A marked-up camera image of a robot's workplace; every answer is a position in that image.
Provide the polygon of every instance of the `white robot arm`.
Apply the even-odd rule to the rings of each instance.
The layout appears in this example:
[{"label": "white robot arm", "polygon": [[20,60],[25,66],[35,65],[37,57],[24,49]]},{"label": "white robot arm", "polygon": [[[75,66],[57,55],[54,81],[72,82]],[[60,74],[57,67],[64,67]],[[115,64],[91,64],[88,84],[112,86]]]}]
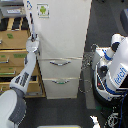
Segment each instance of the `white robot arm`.
[{"label": "white robot arm", "polygon": [[35,68],[36,54],[39,52],[38,46],[39,37],[35,32],[32,32],[26,44],[26,49],[29,53],[24,60],[25,67],[18,76],[11,80],[11,90],[0,96],[0,128],[18,128],[25,116],[26,103],[23,97],[27,92],[28,84]]}]

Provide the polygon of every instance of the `white label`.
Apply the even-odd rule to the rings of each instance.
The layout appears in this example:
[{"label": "white label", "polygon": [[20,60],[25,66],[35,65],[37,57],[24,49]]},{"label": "white label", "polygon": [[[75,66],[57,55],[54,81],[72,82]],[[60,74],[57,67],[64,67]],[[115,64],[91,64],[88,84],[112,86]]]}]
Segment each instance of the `white label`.
[{"label": "white label", "polygon": [[20,9],[13,9],[13,10],[7,10],[8,13],[16,13],[16,14],[20,14]]},{"label": "white label", "polygon": [[126,70],[126,68],[124,68],[124,66],[120,64],[119,67],[117,68],[115,75],[112,78],[113,82],[117,87],[120,87],[127,74],[128,71]]}]

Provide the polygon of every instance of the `floor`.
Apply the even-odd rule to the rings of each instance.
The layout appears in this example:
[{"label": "floor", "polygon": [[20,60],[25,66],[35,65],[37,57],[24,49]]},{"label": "floor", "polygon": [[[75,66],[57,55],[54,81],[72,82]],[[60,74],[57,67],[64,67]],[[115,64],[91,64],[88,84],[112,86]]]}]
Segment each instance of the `floor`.
[{"label": "floor", "polygon": [[120,23],[120,12],[128,8],[128,1],[92,0],[90,21],[85,45],[83,69],[77,99],[47,100],[46,98],[26,99],[27,113],[19,128],[36,128],[45,125],[79,125],[93,128],[91,115],[97,116],[101,128],[105,118],[101,115],[101,105],[95,100],[91,88],[90,63],[86,58],[93,56],[91,46],[108,47],[114,33],[126,36]]}]

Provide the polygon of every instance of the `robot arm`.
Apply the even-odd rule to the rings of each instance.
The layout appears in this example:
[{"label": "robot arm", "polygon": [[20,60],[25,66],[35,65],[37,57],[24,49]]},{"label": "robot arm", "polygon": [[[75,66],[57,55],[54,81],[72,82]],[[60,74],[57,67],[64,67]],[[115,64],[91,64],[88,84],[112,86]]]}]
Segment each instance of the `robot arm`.
[{"label": "robot arm", "polygon": [[36,64],[36,55],[29,52],[25,58],[25,68],[11,80],[11,90],[0,96],[0,127],[18,128],[26,113],[26,103],[23,100]]},{"label": "robot arm", "polygon": [[29,52],[25,58],[25,68],[21,73],[11,80],[10,88],[17,88],[25,95],[27,92],[28,84],[36,64],[36,55]]}]

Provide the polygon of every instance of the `white panel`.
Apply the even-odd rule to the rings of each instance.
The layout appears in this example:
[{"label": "white panel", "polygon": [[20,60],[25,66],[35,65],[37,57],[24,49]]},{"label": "white panel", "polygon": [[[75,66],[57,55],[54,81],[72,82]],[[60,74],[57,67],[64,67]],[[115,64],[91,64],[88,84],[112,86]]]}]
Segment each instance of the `white panel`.
[{"label": "white panel", "polygon": [[82,66],[82,60],[49,60],[38,61],[40,70],[42,71],[42,78],[68,78],[68,77],[80,77],[80,71]]},{"label": "white panel", "polygon": [[48,99],[77,98],[78,79],[69,80],[65,84],[57,84],[52,82],[52,80],[44,80],[43,82]]},{"label": "white panel", "polygon": [[[82,56],[91,0],[30,0],[36,32],[40,37],[39,59]],[[49,18],[39,18],[37,4],[48,4]],[[27,17],[30,23],[29,10]]]}]

